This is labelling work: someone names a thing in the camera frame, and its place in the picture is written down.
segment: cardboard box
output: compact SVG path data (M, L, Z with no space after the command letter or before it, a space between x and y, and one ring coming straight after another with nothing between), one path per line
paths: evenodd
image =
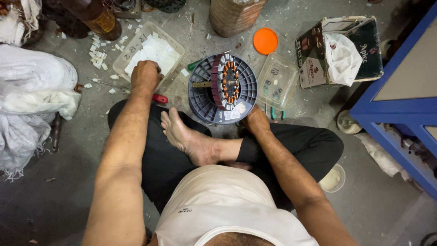
M379 33L374 16L324 17L296 40L296 55L303 89L343 86L331 81L325 58L325 33L340 33L354 42L363 63L354 82L373 81L383 74Z

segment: man's left arm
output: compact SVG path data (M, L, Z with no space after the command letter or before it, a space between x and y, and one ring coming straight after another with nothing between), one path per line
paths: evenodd
M140 61L133 70L131 95L109 133L97 169L83 246L146 242L141 161L153 91L161 79L153 61Z

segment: orange lid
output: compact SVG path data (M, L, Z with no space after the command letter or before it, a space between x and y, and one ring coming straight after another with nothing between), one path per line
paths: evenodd
M279 40L275 31L270 28L261 28L253 37L253 46L255 50L263 55L268 55L274 52L277 48Z

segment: man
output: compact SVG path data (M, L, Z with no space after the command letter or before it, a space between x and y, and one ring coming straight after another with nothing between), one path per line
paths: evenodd
M108 115L82 245L356 245L317 184L343 152L334 133L269 124L255 106L243 120L247 136L209 137L175 108L151 106L159 72L138 62L129 99ZM141 188L161 214L152 237ZM298 219L286 211L293 206Z

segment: white wire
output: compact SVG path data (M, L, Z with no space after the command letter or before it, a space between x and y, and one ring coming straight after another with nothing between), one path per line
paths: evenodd
M191 21L191 14L190 14L190 12L185 12L185 17L187 18L187 20L188 20L188 23L190 23L190 39L191 39L191 31L193 30L193 23L192 23L192 21Z

